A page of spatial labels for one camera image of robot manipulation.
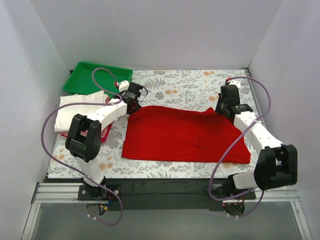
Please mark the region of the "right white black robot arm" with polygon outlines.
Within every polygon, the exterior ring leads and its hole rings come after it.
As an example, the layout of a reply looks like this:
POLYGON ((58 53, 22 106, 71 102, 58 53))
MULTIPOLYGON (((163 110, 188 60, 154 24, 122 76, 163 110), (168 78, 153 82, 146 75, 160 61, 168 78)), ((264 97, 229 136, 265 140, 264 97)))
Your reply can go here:
POLYGON ((216 113, 231 120, 244 133, 253 146, 258 159, 253 171, 228 176, 225 185, 227 195, 237 199, 245 189, 270 190, 295 185, 298 181, 298 151, 292 144, 285 145, 276 139, 257 120, 248 104, 240 103, 236 84, 220 87, 216 113))

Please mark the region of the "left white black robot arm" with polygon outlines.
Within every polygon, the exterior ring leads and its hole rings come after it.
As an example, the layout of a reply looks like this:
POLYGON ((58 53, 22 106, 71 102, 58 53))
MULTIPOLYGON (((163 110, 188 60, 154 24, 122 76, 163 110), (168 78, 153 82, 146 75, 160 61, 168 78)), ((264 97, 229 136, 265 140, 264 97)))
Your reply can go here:
POLYGON ((106 196, 105 180, 100 170, 98 154, 101 149, 103 130, 115 120, 132 114, 141 107, 139 98, 147 89, 135 82, 120 85, 119 96, 114 96, 107 106, 103 106, 88 115, 76 114, 71 121, 65 147, 77 160, 83 174, 83 184, 89 188, 89 194, 95 200, 106 196))

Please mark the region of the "red t shirt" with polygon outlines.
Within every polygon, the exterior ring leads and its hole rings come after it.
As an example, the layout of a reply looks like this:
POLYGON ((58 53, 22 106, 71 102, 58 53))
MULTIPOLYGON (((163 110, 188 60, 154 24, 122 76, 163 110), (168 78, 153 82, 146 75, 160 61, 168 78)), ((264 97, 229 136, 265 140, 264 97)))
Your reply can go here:
POLYGON ((145 106, 128 118, 122 157, 217 163, 240 135, 240 130, 212 108, 199 112, 145 106))

